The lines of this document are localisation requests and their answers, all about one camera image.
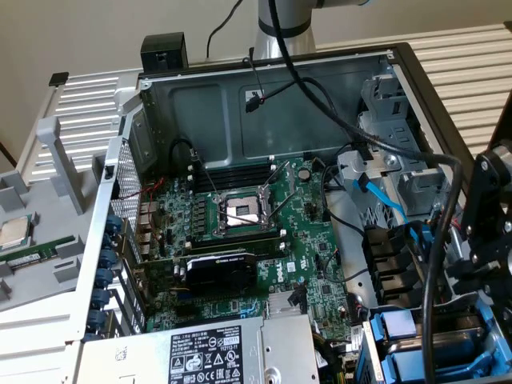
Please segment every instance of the black cable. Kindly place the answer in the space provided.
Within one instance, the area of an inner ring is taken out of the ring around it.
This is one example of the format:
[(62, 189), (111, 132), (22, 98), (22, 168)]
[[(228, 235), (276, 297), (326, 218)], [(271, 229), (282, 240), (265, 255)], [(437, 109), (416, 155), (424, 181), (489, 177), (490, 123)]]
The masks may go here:
[(13, 155), (10, 154), (10, 152), (7, 150), (7, 148), (4, 147), (4, 145), (0, 142), (0, 152), (6, 157), (7, 161), (10, 162), (10, 164), (16, 168), (18, 163), (16, 160), (14, 160)]
[(345, 282), (349, 282), (350, 280), (354, 280), (357, 276), (361, 275), (361, 274), (364, 274), (365, 272), (368, 272), (368, 268), (364, 268), (358, 272), (356, 272), (355, 274), (352, 274), (351, 276), (349, 276), (348, 278), (344, 278), (343, 280), (336, 280), (334, 278), (330, 278), (328, 275), (327, 275), (327, 267), (330, 263), (330, 261), (334, 258), (334, 254), (332, 254), (331, 256), (329, 256), (329, 258), (327, 259), (326, 263), (324, 264), (323, 266), (323, 277), (326, 278), (327, 280), (329, 280), (330, 282), (334, 282), (334, 283), (337, 283), (337, 284), (343, 284)]
[[(276, 88), (275, 90), (272, 90), (271, 92), (269, 92), (268, 94), (265, 94), (263, 92), (263, 86), (262, 86), (262, 82), (260, 81), (259, 79), (259, 75), (258, 75), (258, 71), (256, 70), (256, 67), (254, 66), (254, 63), (253, 63), (253, 59), (252, 59), (252, 53), (250, 53), (249, 56), (245, 56), (242, 60), (242, 62), (248, 62), (249, 65), (250, 65), (250, 68), (253, 70), (253, 73), (254, 73), (254, 76), (256, 77), (256, 81), (258, 82), (258, 86), (259, 86), (259, 90), (261, 91), (262, 93), (262, 96), (257, 96), (255, 95), (254, 99), (251, 99), (249, 100), (246, 104), (249, 105), (251, 104), (252, 102), (254, 102), (254, 108), (250, 109), (249, 112), (252, 112), (254, 110), (256, 110), (258, 108), (258, 105), (262, 105), (266, 100), (268, 100), (269, 98), (272, 98), (278, 94), (280, 94), (281, 92), (287, 90), (288, 88), (290, 88), (291, 86), (293, 86), (295, 84), (295, 80), (292, 80), (291, 82), (288, 82), (286, 83), (285, 85), (283, 86), (280, 86), (279, 88)], [(329, 108), (332, 109), (333, 113), (335, 113), (336, 115), (338, 115), (338, 112), (336, 111), (336, 106), (334, 105), (333, 103), (333, 99), (330, 97), (329, 93), (327, 92), (327, 90), (324, 88), (324, 86), (322, 84), (320, 84), (320, 82), (318, 82), (317, 80), (315, 80), (314, 78), (310, 78), (310, 77), (305, 77), (305, 78), (302, 78), (302, 81), (303, 82), (306, 82), (306, 83), (309, 83), (311, 84), (312, 86), (315, 86), (320, 92), (322, 92), (324, 98), (326, 98), (327, 100), (327, 103), (329, 104)]]
[(332, 121), (336, 122), (341, 128), (356, 135), (357, 138), (364, 139), (365, 141), (387, 150), (392, 154), (404, 156), (405, 158), (421, 160), (424, 162), (436, 162), (438, 164), (446, 164), (453, 170), (453, 179), (446, 206), (442, 212), (442, 216), (439, 219), (438, 228), (436, 229), (434, 244), (430, 250), (429, 265), (426, 277), (425, 292), (423, 296), (423, 333), (422, 333), (422, 354), (423, 354), (423, 365), (425, 371), (425, 381), (435, 382), (435, 370), (434, 370), (434, 352), (432, 342), (432, 312), (434, 304), (434, 291), (436, 288), (436, 280), (441, 271), (442, 262), (445, 257), (444, 254), (444, 240), (448, 234), (450, 228), (451, 217), (454, 214), (454, 209), (457, 204), (458, 195), (462, 187), (462, 164), (455, 156), (447, 154), (430, 154), (416, 152), (413, 150), (405, 150), (400, 147), (392, 146), (391, 144), (383, 141), (378, 136), (368, 134), (364, 130), (361, 130), (355, 126), (352, 126), (348, 122), (345, 122), (340, 117), (336, 116), (331, 110), (318, 99), (313, 92), (301, 81), (294, 64), (291, 61), (290, 55), (286, 48), (284, 38), (282, 36), (281, 25), (278, 18), (278, 10), (276, 7), (275, 0), (269, 0), (270, 17), (272, 18), (272, 24), (276, 33), (276, 39), (279, 45), (279, 49), (282, 54), (282, 58), (291, 74), (291, 77), (296, 81), (304, 95), (311, 100), (325, 116), (329, 117)]
[(176, 148), (176, 146), (178, 144), (182, 144), (182, 143), (185, 144), (186, 146), (188, 146), (190, 150), (194, 150), (194, 146), (192, 145), (192, 142), (190, 142), (190, 140), (188, 138), (176, 138), (175, 140), (173, 140), (170, 143), (170, 146), (169, 146), (169, 158), (168, 158), (169, 166), (173, 160), (174, 149)]
[(259, 90), (262, 92), (262, 96), (263, 96), (262, 82), (259, 81), (259, 75), (258, 75), (258, 72), (256, 71), (256, 68), (254, 68), (253, 59), (251, 58), (251, 56), (246, 56), (243, 58), (242, 62), (249, 63), (250, 68), (253, 70), (254, 76), (256, 77), (256, 81), (258, 82)]
[(216, 34), (217, 32), (219, 32), (222, 28), (224, 28), (224, 26), (226, 26), (226, 24), (228, 23), (229, 20), (231, 20), (231, 18), (233, 17), (234, 15), (234, 12), (237, 10), (237, 8), (240, 6), (240, 4), (242, 4), (243, 0), (238, 0), (233, 8), (231, 8), (231, 11), (230, 11), (230, 14), (227, 15), (227, 18), (221, 23), (220, 26), (218, 26), (217, 28), (215, 28), (214, 30), (212, 30), (210, 36), (208, 36), (208, 43), (206, 44), (206, 58), (210, 58), (210, 44), (211, 44), (211, 38), (214, 36), (214, 34)]
[(325, 212), (327, 212), (329, 214), (329, 216), (331, 216), (334, 220), (336, 220), (337, 222), (339, 222), (340, 224), (343, 224), (344, 226), (348, 226), (349, 228), (351, 228), (352, 230), (355, 230), (358, 234), (360, 234), (363, 238), (365, 237), (365, 233), (364, 231), (362, 231), (361, 229), (357, 228), (354, 224), (350, 224), (349, 222), (346, 222), (345, 220), (339, 218), (338, 216), (336, 216), (335, 214), (333, 214), (329, 207), (327, 206), (327, 198), (326, 198), (326, 191), (324, 190), (323, 186), (325, 184), (325, 181), (326, 181), (326, 174), (327, 172), (329, 171), (329, 167), (326, 166), (322, 172), (322, 180), (320, 182), (320, 195), (322, 197), (322, 205), (323, 205), (323, 209)]
[(327, 172), (329, 173), (329, 176), (331, 176), (331, 180), (334, 180), (334, 182), (340, 187), (340, 188), (343, 188), (345, 189), (345, 187), (340, 183), (340, 181), (336, 178), (336, 174), (332, 171), (333, 168), (336, 168), (336, 170), (338, 170), (338, 167), (337, 166), (329, 166), (328, 167), (329, 169), (327, 170)]
[[(335, 114), (338, 114), (338, 112), (336, 111), (336, 107), (334, 106), (333, 99), (330, 98), (329, 93), (327, 92), (327, 90), (324, 88), (324, 86), (322, 84), (320, 84), (314, 78), (306, 77), (306, 78), (301, 78), (301, 79), (302, 79), (303, 82), (307, 82), (307, 83), (311, 84), (312, 86), (315, 86), (320, 92), (322, 92), (324, 98), (326, 98), (327, 102), (329, 103), (329, 108), (331, 108), (331, 110)], [(295, 84), (295, 80), (292, 80), (291, 82), (288, 82), (284, 86), (280, 86), (276, 90), (272, 90), (268, 94), (265, 94), (265, 100), (268, 100), (269, 98), (272, 98), (273, 96), (275, 96), (277, 94), (280, 94), (281, 92), (283, 92), (284, 90), (287, 90), (288, 88), (290, 88), (294, 84)]]

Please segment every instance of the cpu socket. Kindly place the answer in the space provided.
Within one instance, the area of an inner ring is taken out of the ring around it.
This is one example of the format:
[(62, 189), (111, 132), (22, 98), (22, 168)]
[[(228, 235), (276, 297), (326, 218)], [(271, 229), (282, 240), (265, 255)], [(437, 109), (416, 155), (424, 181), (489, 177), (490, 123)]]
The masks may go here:
[(289, 177), (289, 194), (274, 209), (270, 204), (270, 182), (286, 169), (286, 175), (293, 175), (290, 162), (281, 164), (269, 177), (265, 184), (250, 190), (231, 190), (214, 197), (218, 205), (217, 236), (229, 236), (229, 230), (246, 228), (246, 232), (262, 232), (275, 227), (271, 218), (290, 200), (295, 193), (294, 178)]

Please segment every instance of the motherboard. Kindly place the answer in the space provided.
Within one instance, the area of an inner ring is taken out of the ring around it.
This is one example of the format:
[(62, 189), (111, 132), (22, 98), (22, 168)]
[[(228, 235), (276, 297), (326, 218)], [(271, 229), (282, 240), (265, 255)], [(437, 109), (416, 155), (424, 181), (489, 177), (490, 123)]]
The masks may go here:
[(143, 197), (138, 224), (144, 262), (134, 271), (152, 297), (148, 332), (292, 309), (308, 313), (325, 338), (350, 336), (314, 162), (288, 158), (208, 173), (191, 167), (186, 177), (149, 183), (155, 187)]

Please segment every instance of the open computer chassis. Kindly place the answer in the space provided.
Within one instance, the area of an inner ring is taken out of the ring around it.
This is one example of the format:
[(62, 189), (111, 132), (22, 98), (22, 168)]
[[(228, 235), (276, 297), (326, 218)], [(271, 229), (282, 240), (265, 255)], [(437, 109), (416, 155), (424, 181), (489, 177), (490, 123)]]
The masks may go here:
[[(295, 61), (350, 123), (460, 158), (467, 193), (474, 160), (407, 44)], [(289, 81), (279, 60), (255, 69), (264, 91)], [(332, 382), (332, 353), (338, 380), (421, 380), (422, 247), (451, 175), (347, 146), (352, 138), (295, 87), (246, 113), (259, 89), (241, 62), (145, 73), (139, 85), (100, 168), (77, 285), (86, 300), (71, 317), (86, 342), (78, 382), (99, 371), (106, 381)], [(331, 220), (324, 186), (330, 210), (363, 240)], [(461, 257), (453, 236), (448, 260)], [(105, 331), (102, 291), (119, 265), (128, 281), (122, 320)], [(368, 271), (352, 278), (360, 270)], [(443, 380), (505, 377), (510, 348), (488, 305), (440, 280)], [(106, 340), (112, 334), (123, 337)], [(126, 348), (144, 363), (102, 358), (126, 357)]]

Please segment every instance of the green circuit board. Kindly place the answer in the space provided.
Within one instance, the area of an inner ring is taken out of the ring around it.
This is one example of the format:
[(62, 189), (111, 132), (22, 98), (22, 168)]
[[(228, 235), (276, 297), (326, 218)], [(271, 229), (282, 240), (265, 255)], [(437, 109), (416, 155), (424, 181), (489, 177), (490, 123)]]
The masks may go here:
[[(214, 194), (189, 194), (184, 178), (169, 180), (152, 197), (165, 208), (165, 214), (156, 227), (157, 234), (172, 232), (172, 242), (165, 244), (165, 252), (153, 240), (146, 261), (140, 266), (151, 282), (154, 292), (152, 315), (148, 317), (146, 330), (168, 330), (193, 325), (202, 320), (215, 318), (244, 318), (266, 314), (269, 294), (293, 292), (298, 285), (306, 284), (308, 315), (326, 338), (345, 338), (350, 334), (350, 322), (340, 316), (339, 308), (346, 307), (346, 291), (342, 284), (324, 278), (315, 263), (317, 254), (322, 262), (337, 249), (330, 220), (323, 221), (320, 195), (320, 172), (313, 172), (312, 161), (302, 158), (281, 159), (274, 162), (280, 166), (290, 164), (276, 175), (270, 184), (273, 208), (290, 195), (290, 178), (294, 178), (294, 194), (283, 208), (272, 217), (275, 236), (263, 240), (235, 242), (233, 244), (199, 249), (186, 249), (187, 239), (193, 238), (195, 245), (218, 238), (218, 206), (212, 199)], [(310, 180), (302, 182), (299, 170), (308, 170)], [(253, 187), (237, 189), (237, 197), (251, 195)], [(236, 228), (234, 231), (247, 231)], [(286, 236), (280, 237), (280, 230)], [(193, 295), (184, 285), (177, 284), (173, 276), (173, 265), (181, 259), (187, 260), (198, 254), (225, 251), (240, 251), (258, 256), (258, 280), (255, 287), (243, 295), (221, 294), (218, 296)], [(342, 270), (335, 261), (329, 264), (327, 273), (332, 278), (343, 279)]]

